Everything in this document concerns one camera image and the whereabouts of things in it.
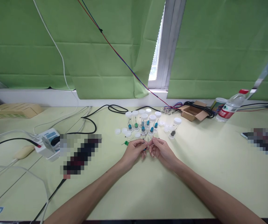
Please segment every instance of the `red wire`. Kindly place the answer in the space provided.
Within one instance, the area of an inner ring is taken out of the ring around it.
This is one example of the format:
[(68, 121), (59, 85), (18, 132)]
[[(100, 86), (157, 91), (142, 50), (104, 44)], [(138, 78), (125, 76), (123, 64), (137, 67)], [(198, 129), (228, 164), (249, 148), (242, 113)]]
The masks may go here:
[(251, 112), (251, 111), (259, 111), (259, 110), (239, 110), (238, 112)]
[[(96, 27), (99, 29), (98, 25), (94, 22), (94, 20), (91, 18), (91, 16), (88, 14), (88, 12), (86, 11), (86, 9), (84, 8), (84, 6), (81, 4), (81, 2), (78, 0), (79, 4), (82, 6), (82, 8), (84, 9), (84, 11), (86, 12), (86, 14), (90, 17), (90, 19), (93, 21), (93, 23), (96, 25)], [(113, 48), (113, 46), (109, 43), (109, 41), (107, 40), (107, 38), (105, 37), (105, 35), (103, 34), (103, 32), (101, 32), (101, 34), (103, 35), (103, 37), (105, 38), (105, 40), (107, 41), (107, 43), (110, 45), (110, 47), (114, 50), (114, 52), (124, 61), (124, 59), (116, 52), (116, 50)], [(151, 90), (149, 90), (149, 88), (147, 88), (143, 83), (142, 85), (148, 90), (150, 91), (154, 96), (156, 96), (159, 100), (161, 100), (163, 103), (165, 103), (167, 106), (169, 106), (166, 102), (164, 102), (164, 100), (162, 100), (160, 97), (158, 97), (156, 94), (154, 94)]]

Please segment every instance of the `person's right hand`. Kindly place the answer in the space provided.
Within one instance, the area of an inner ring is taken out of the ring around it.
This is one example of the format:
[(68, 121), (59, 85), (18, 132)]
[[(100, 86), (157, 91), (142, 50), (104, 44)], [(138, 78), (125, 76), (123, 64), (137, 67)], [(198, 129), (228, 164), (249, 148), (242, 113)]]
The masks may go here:
[(167, 142), (153, 137), (148, 143), (150, 155), (153, 158), (158, 158), (159, 161), (169, 170), (173, 170), (178, 158), (168, 146)]

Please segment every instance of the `light green desk surface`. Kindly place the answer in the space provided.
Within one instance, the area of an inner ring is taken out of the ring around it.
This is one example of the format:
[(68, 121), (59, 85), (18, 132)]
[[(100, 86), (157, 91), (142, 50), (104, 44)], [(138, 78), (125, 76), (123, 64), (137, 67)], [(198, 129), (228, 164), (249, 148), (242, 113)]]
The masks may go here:
[[(44, 108), (44, 111), (31, 119), (0, 119), (0, 134), (12, 130), (24, 130), (33, 133), (33, 126), (43, 124), (52, 120), (55, 120), (65, 114), (74, 111), (75, 108)], [(79, 117), (73, 117), (67, 119), (55, 126), (59, 132), (66, 132), (72, 125), (79, 120)], [(53, 123), (42, 125), (36, 128), (36, 133), (41, 133), (47, 130)], [(24, 133), (11, 133), (0, 138), (0, 142), (10, 138), (29, 138)], [(6, 166), (13, 160), (13, 155), (20, 150), (22, 147), (30, 145), (25, 140), (14, 140), (9, 141), (0, 145), (0, 165)], [(14, 166), (21, 166), (26, 169), (32, 167), (41, 156), (33, 151), (25, 159), (17, 161)], [(0, 197), (12, 187), (18, 180), (25, 174), (25, 171), (21, 169), (7, 169), (0, 173)]]
[[(90, 118), (98, 127), (96, 133), (102, 134), (102, 146), (81, 175), (73, 176), (58, 190), (45, 218), (106, 172), (126, 149), (121, 145), (124, 135), (114, 134), (116, 128), (126, 126), (125, 115), (105, 109)], [(77, 131), (82, 124), (81, 119), (70, 131)], [(237, 112), (227, 123), (215, 119), (199, 123), (182, 118), (174, 140), (169, 140), (163, 127), (159, 127), (155, 136), (166, 140), (176, 156), (195, 172), (237, 198), (258, 216), (268, 217), (268, 155), (240, 136), (251, 128), (268, 128), (268, 110)], [(93, 125), (87, 121), (83, 131), (92, 130)], [(78, 143), (84, 142), (83, 135), (77, 137)], [(60, 166), (66, 160), (61, 157), (51, 163), (41, 158), (30, 170), (46, 181), (52, 193), (63, 177)], [(30, 175), (23, 175), (0, 198), (0, 206), (4, 207), (0, 220), (32, 220), (45, 202), (42, 184)], [(191, 218), (213, 218), (213, 215), (176, 175), (148, 154), (107, 192), (88, 219)]]

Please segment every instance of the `phone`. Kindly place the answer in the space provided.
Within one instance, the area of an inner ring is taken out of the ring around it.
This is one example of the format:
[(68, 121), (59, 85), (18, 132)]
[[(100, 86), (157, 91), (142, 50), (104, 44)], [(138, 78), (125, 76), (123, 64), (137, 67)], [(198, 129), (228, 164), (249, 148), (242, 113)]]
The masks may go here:
[(243, 132), (243, 133), (241, 133), (241, 135), (243, 136), (243, 138), (248, 140), (248, 133), (247, 132)]

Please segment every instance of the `bottle label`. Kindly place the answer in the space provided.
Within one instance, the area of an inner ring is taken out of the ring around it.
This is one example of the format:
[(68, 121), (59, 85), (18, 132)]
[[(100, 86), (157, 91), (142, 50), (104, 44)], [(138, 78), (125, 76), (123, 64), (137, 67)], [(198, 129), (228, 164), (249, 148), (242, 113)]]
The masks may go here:
[(224, 105), (221, 111), (219, 111), (219, 116), (225, 119), (229, 119), (237, 110), (236, 107), (231, 107), (228, 105)]

